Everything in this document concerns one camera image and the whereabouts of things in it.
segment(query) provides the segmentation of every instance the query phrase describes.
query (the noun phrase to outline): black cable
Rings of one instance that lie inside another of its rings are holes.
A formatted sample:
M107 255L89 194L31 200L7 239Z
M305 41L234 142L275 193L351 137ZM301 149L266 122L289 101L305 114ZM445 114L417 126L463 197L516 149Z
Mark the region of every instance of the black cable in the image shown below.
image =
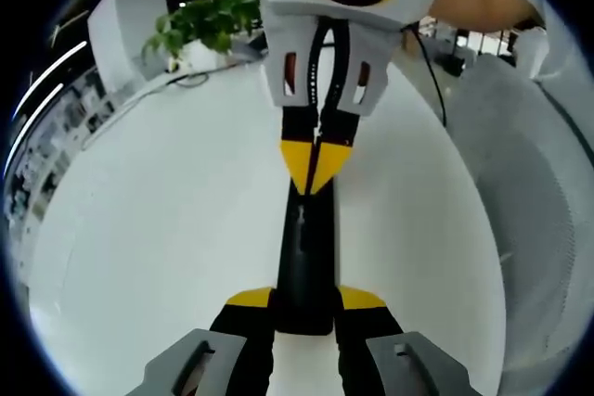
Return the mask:
M439 88L439 82L437 82L437 78L435 78L435 72L433 71L433 66L429 59L429 55L427 54L427 49L425 48L425 44L423 43L422 39L420 38L419 32L415 28L405 27L403 30L411 31L414 34L415 38L417 39L417 42L419 42L420 51L422 52L423 57L425 58L425 63L427 64L427 68L429 69L429 73L431 74L431 77L433 79L433 84L435 85L435 90L437 90L437 95L439 96L439 104L442 108L442 124L444 125L445 128L447 128L446 103L444 102L444 97L442 96L442 90L441 90L441 88Z

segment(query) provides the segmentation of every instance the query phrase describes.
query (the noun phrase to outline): green leaves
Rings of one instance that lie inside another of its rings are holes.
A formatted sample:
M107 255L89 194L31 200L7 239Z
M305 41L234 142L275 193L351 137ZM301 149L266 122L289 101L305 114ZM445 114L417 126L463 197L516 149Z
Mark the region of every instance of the green leaves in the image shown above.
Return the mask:
M184 45L197 39L216 52L226 53L234 33L245 31L251 35L260 24L259 0L193 0L157 18L157 33L147 40L142 55L164 47L178 58Z

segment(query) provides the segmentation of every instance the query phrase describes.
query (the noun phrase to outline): person's arm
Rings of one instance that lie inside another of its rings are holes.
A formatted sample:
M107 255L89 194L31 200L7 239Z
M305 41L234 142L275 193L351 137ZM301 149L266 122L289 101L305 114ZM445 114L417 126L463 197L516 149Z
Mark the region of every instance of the person's arm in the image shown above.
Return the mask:
M435 0L429 14L473 32L498 32L526 19L538 19L528 0Z

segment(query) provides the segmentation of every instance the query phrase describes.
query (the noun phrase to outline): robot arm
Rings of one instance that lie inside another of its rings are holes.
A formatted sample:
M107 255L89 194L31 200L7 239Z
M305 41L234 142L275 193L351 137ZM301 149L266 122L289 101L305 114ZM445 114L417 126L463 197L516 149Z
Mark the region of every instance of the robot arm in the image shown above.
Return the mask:
M387 86L400 31L423 18L432 3L261 0L269 48L265 78L274 104L283 108L281 151L301 195L316 194L348 159L359 118L372 113ZM319 114L317 63L328 31L334 34L335 60ZM365 89L360 101L357 87Z

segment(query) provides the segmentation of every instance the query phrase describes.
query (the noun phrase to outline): desk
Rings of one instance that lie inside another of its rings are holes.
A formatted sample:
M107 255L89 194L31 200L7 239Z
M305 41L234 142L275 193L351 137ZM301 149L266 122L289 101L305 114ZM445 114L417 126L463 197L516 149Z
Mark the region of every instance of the desk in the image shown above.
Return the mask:
M145 97L62 179L30 305L49 357L82 394L131 390L147 361L208 327L230 296L275 285L289 176L259 69ZM493 396L505 308L489 223L439 121L389 74L338 180L341 280L378 293ZM277 335L274 348L268 394L342 393L333 336Z

